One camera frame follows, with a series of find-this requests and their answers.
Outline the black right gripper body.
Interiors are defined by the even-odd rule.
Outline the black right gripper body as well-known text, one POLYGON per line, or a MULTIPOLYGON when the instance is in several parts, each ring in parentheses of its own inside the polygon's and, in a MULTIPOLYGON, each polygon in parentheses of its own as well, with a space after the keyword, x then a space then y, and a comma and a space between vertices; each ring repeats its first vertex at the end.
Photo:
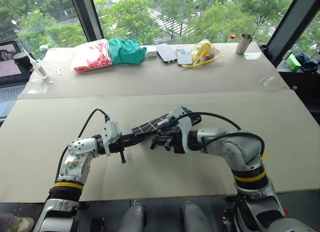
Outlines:
POLYGON ((164 129, 165 139, 163 146, 166 151, 173 149, 175 154, 185 154, 182 142, 182 132, 180 128, 164 129))

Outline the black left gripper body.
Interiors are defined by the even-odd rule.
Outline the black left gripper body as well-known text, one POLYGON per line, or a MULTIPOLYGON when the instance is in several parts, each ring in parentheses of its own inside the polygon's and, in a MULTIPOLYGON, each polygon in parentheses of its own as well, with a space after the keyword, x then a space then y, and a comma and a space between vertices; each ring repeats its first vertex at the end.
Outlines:
POLYGON ((109 144, 108 148, 111 154, 119 153, 121 158, 121 163, 125 164, 126 159, 124 155, 124 150, 126 147, 134 146, 137 142, 137 138, 133 133, 121 135, 116 142, 112 142, 109 144))

